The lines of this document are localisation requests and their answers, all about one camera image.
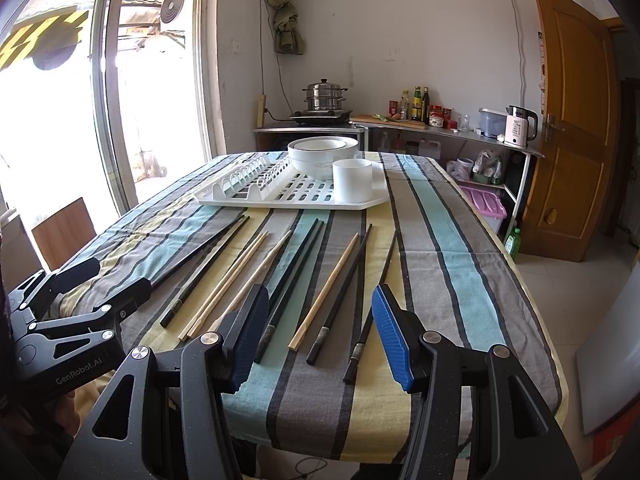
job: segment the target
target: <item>air conditioner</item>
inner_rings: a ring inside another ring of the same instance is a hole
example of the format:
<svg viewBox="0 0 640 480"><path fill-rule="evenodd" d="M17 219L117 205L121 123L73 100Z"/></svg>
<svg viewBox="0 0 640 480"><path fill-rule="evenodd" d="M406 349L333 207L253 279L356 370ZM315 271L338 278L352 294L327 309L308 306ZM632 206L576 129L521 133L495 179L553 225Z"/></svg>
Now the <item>air conditioner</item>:
<svg viewBox="0 0 640 480"><path fill-rule="evenodd" d="M190 6L185 0L163 0L160 32L185 32L190 23Z"/></svg>

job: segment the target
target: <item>green curtain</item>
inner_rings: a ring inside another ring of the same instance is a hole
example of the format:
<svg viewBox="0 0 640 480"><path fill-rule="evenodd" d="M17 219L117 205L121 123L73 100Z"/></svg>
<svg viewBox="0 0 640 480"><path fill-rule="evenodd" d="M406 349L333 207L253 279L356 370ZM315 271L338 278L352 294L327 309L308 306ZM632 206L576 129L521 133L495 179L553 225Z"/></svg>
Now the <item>green curtain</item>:
<svg viewBox="0 0 640 480"><path fill-rule="evenodd" d="M281 54L304 54L305 41L296 30L298 11L291 0L267 0L276 9L273 20L275 49Z"/></svg>

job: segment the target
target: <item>white bowl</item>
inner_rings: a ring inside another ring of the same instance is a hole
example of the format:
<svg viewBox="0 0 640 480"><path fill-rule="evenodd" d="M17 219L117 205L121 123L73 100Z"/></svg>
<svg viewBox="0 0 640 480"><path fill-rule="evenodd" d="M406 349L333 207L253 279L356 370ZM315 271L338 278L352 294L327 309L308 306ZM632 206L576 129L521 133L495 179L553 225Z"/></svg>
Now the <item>white bowl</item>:
<svg viewBox="0 0 640 480"><path fill-rule="evenodd" d="M289 144L293 167L319 180L331 180L334 162L354 158L357 151L358 141L351 137L311 137Z"/></svg>

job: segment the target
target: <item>white plastic dish rack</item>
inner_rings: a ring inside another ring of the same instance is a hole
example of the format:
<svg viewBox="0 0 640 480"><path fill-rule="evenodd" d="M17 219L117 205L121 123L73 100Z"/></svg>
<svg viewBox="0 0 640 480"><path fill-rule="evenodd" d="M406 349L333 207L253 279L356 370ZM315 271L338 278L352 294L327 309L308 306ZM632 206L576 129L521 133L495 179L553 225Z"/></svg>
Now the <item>white plastic dish rack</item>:
<svg viewBox="0 0 640 480"><path fill-rule="evenodd" d="M373 194L362 203L337 202L333 180L316 180L293 167L288 156L271 162L260 155L223 171L212 186L194 191L200 205L280 209L348 209L361 211L389 200L385 171L373 163Z"/></svg>

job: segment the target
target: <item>pink storage box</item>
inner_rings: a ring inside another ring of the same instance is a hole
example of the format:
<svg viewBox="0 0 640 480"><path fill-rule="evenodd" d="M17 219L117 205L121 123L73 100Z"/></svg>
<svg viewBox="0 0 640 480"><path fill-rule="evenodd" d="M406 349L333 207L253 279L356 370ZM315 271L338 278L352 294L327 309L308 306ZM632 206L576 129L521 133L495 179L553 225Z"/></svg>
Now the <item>pink storage box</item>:
<svg viewBox="0 0 640 480"><path fill-rule="evenodd" d="M502 206L502 202L491 191L476 189L475 187L460 186L462 192L471 201L476 209L486 219L494 233L500 230L502 221L507 218L507 212Z"/></svg>

